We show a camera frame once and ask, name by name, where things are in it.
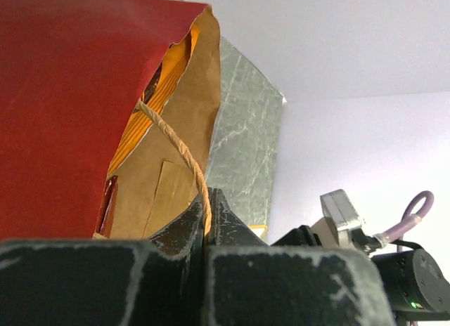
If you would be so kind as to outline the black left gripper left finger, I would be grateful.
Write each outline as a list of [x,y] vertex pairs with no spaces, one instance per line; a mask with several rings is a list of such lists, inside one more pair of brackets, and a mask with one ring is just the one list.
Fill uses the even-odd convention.
[[2,325],[199,325],[200,200],[143,240],[1,243]]

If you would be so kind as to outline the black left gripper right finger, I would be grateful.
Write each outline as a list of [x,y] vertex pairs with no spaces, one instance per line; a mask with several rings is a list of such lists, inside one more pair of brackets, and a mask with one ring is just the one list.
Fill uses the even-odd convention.
[[355,249],[261,241],[211,189],[207,325],[393,325],[379,272]]

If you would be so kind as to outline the red paper bag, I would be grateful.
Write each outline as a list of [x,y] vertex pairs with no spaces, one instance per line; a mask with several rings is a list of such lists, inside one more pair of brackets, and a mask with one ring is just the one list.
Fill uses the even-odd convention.
[[[175,0],[1,0],[1,239],[90,238],[108,169],[171,44],[197,24],[159,114],[207,166],[221,102],[219,24]],[[118,177],[111,238],[148,237],[195,197],[191,172],[152,122]]]

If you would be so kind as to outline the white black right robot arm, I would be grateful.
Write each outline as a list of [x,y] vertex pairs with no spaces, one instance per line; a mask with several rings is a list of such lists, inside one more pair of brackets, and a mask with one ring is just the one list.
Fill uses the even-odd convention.
[[353,247],[375,264],[398,325],[420,321],[449,320],[449,282],[434,258],[419,244],[404,240],[393,243],[397,251],[373,256],[378,241],[356,228],[335,233],[324,221],[294,228],[274,246]]

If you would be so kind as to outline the orange snack bag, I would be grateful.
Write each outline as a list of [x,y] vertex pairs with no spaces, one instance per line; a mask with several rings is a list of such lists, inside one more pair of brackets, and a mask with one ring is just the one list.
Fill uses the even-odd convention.
[[[174,93],[191,59],[199,35],[200,27],[194,24],[182,41],[169,46],[158,69],[141,94],[139,100],[157,113],[160,114],[162,112],[169,97]],[[133,152],[147,134],[151,124],[152,121],[142,111],[133,110],[110,163],[109,176],[112,176]]]

